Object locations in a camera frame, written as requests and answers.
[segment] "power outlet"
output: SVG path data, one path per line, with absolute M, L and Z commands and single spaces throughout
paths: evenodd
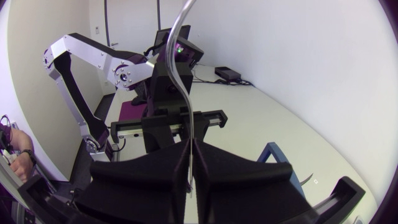
M 11 127 L 14 128 L 14 129 L 19 129 L 16 122 L 12 122 L 11 123 Z

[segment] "cable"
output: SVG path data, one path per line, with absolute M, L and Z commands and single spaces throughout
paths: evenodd
M 125 146 L 126 146 L 126 139 L 124 139 L 124 143 L 123 143 L 122 148 L 120 148 L 118 150 L 114 150 L 113 152 L 120 152 L 120 151 L 122 151 L 124 149 Z
M 6 124 L 6 126 L 8 126 L 8 127 L 10 127 L 11 128 L 11 122 L 10 122 L 10 119 L 8 118 L 8 116 L 5 114 L 5 115 L 3 115 L 1 118 L 0 118 L 0 123 L 1 123 L 1 121 L 4 119 L 4 118 L 6 118 L 7 119 L 7 124 Z M 11 142 L 11 140 L 12 140 L 12 131 L 10 131 L 10 142 Z

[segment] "robotic arm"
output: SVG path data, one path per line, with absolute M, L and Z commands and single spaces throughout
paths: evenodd
M 126 90 L 133 90 L 139 82 L 151 77 L 154 64 L 143 55 L 113 50 L 76 33 L 63 36 L 44 53 L 44 67 L 57 82 L 64 100 L 79 124 L 87 150 L 94 160 L 109 161 L 111 154 L 105 153 L 109 147 L 109 131 L 84 101 L 70 71 L 70 54 L 101 69 L 109 82 Z

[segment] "black device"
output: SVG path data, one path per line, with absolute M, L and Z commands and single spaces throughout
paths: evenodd
M 175 62 L 176 63 L 186 63 L 189 67 L 189 69 L 193 69 L 194 66 L 197 64 L 197 62 L 202 58 L 204 52 L 197 47 L 195 44 L 191 43 L 187 39 L 184 39 L 183 37 L 178 37 L 177 38 L 177 43 L 175 44 L 174 48 L 174 56 L 175 56 Z M 165 62 L 165 44 L 162 46 L 162 50 L 159 53 L 159 56 L 157 57 L 157 63 L 164 63 Z M 133 106 L 141 105 L 143 103 L 146 103 L 146 93 L 149 88 L 143 89 L 144 85 L 139 84 L 138 89 L 136 89 L 137 96 L 131 101 L 131 104 Z
M 221 78 L 224 78 L 226 81 L 232 82 L 241 78 L 241 74 L 235 72 L 234 70 L 228 67 L 216 67 L 214 72 Z
M 167 42 L 167 38 L 169 38 L 169 34 L 170 34 L 171 30 L 172 30 L 171 28 L 158 30 L 156 32 L 154 46 L 157 46 L 161 43 L 165 44 Z M 178 34 L 178 36 L 188 40 L 190 30 L 191 30 L 191 25 L 181 26 L 180 33 Z M 157 48 L 152 51 L 152 54 L 156 55 L 159 52 L 160 52 L 160 48 Z
M 165 61 L 165 51 L 165 47 L 162 48 L 157 57 L 157 62 Z M 204 52 L 199 47 L 187 39 L 182 37 L 177 38 L 177 42 L 174 47 L 174 57 L 176 62 L 186 62 L 189 64 L 189 67 L 193 69 L 197 62 L 202 58 L 203 54 Z

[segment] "metal rod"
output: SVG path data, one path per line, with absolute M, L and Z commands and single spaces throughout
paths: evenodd
M 209 127 L 220 125 L 222 121 L 219 118 L 216 119 L 210 119 Z M 182 124 L 173 124 L 170 125 L 170 130 L 172 131 L 173 134 L 179 133 L 182 128 Z M 119 139 L 124 139 L 124 138 L 136 138 L 136 137 L 143 137 L 142 135 L 143 130 L 142 128 L 131 128 L 130 130 L 125 130 L 125 131 L 118 131 L 118 138 Z
M 175 44 L 177 43 L 177 37 L 178 34 L 180 33 L 180 29 L 182 26 L 182 23 L 184 19 L 186 18 L 189 10 L 193 6 L 193 3 L 195 3 L 196 0 L 188 0 L 186 1 L 185 5 L 182 7 L 180 14 L 177 16 L 174 25 L 172 27 L 172 30 L 169 35 L 169 39 L 167 40 L 167 45 L 166 45 L 166 67 L 167 71 L 169 73 L 170 79 L 173 81 L 174 85 L 177 87 L 177 89 L 180 91 L 182 96 L 185 99 L 185 102 L 187 103 L 188 106 L 188 111 L 189 111 L 189 118 L 190 118 L 190 158 L 189 158 L 189 184 L 192 187 L 192 179 L 193 179 L 193 174 L 192 174 L 192 162 L 193 162 L 193 154 L 192 154 L 192 146 L 193 146 L 193 110 L 192 110 L 192 104 L 189 99 L 189 94 L 187 89 L 185 89 L 180 76 L 178 75 L 177 68 L 175 67 Z
M 161 28 L 160 28 L 160 0 L 157 0 L 157 30 L 161 30 Z
M 108 29 L 108 4 L 106 0 L 104 0 L 104 12 L 105 12 L 105 32 L 106 32 L 106 44 L 108 47 L 111 46 L 110 41 L 109 41 L 109 29 Z

